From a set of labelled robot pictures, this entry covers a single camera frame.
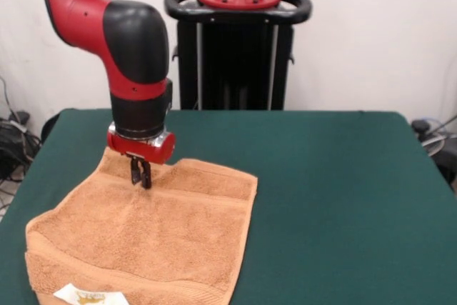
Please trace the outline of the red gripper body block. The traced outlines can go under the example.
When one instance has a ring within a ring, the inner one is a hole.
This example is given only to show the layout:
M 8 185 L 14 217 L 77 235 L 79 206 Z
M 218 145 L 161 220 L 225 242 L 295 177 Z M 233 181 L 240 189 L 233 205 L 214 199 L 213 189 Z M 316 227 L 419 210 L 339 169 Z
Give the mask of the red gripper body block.
M 143 159 L 153 164 L 165 164 L 172 156 L 176 145 L 176 136 L 168 131 L 147 140 L 127 139 L 116 132 L 112 122 L 107 134 L 108 146 L 120 154 Z

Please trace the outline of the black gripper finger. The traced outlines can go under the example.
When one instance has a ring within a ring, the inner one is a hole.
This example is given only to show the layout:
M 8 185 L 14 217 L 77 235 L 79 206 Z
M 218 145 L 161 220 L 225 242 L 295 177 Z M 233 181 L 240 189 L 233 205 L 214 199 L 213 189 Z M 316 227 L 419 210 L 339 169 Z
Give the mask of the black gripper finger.
M 141 185 L 144 189 L 150 189 L 152 187 L 152 178 L 151 178 L 151 165 L 148 161 L 142 161 L 142 173 L 141 173 Z
M 141 181 L 141 169 L 139 162 L 140 161 L 135 156 L 131 157 L 131 182 L 133 185 L 136 185 Z

